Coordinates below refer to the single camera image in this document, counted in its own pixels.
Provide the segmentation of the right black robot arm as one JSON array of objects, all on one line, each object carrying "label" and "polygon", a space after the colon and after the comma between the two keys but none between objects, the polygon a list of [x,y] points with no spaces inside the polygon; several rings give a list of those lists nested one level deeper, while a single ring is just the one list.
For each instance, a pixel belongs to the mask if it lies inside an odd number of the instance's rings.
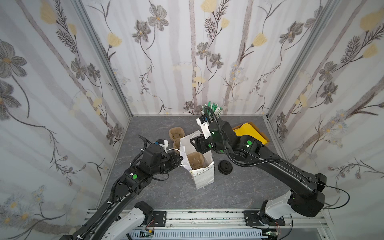
[{"label": "right black robot arm", "polygon": [[231,125],[221,119],[208,120],[201,116],[197,124],[203,132],[190,141],[197,152],[213,151],[226,155],[239,167],[260,168],[290,188],[286,194],[263,202],[258,212],[262,225],[270,225],[292,213],[313,218],[324,207],[325,175],[313,175],[299,169],[250,135],[237,136]]}]

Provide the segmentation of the brown pulp cup carrier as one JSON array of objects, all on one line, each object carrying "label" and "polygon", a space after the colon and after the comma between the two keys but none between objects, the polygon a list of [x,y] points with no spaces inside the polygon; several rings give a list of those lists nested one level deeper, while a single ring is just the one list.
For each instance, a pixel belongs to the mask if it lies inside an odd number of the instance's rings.
[{"label": "brown pulp cup carrier", "polygon": [[198,152],[190,153],[189,155],[187,155],[187,158],[192,170],[198,170],[198,169],[207,167],[205,158],[201,153],[198,153]]}]

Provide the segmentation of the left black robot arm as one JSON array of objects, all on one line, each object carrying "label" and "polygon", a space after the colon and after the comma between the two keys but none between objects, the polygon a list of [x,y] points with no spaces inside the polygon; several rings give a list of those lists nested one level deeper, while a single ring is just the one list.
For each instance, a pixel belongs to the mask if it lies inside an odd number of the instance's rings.
[{"label": "left black robot arm", "polygon": [[150,144],[134,158],[111,188],[108,199],[96,213],[71,235],[63,235],[61,240],[101,240],[108,233],[125,207],[136,198],[154,179],[155,175],[168,175],[182,163],[183,157],[174,150],[166,151],[162,146]]}]

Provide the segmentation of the white cartoon paper gift bag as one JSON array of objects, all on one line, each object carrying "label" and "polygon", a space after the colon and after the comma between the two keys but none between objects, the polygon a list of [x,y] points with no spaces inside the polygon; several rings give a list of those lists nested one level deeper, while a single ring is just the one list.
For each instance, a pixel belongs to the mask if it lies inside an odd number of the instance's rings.
[{"label": "white cartoon paper gift bag", "polygon": [[183,157],[181,166],[190,173],[197,190],[214,183],[215,176],[215,163],[211,152],[198,153],[190,142],[192,138],[201,134],[200,131],[196,131],[186,137],[178,138],[170,149]]}]

